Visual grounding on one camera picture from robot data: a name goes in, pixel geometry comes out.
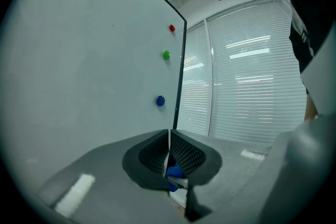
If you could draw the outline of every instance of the blue object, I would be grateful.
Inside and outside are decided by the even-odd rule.
[[[183,172],[182,172],[181,168],[179,167],[179,165],[177,163],[175,164],[175,166],[169,167],[167,169],[166,177],[168,177],[168,176],[175,176],[175,177],[179,177],[179,178],[183,177]],[[175,185],[173,185],[172,183],[169,182],[169,191],[175,192],[177,190],[178,190],[178,187],[176,187]]]
[[[163,105],[164,105],[164,102],[165,102],[165,100],[164,100],[164,97],[163,97],[162,95],[160,95],[160,96],[157,97],[157,99],[156,99],[156,104],[157,104],[158,106],[163,106]]]

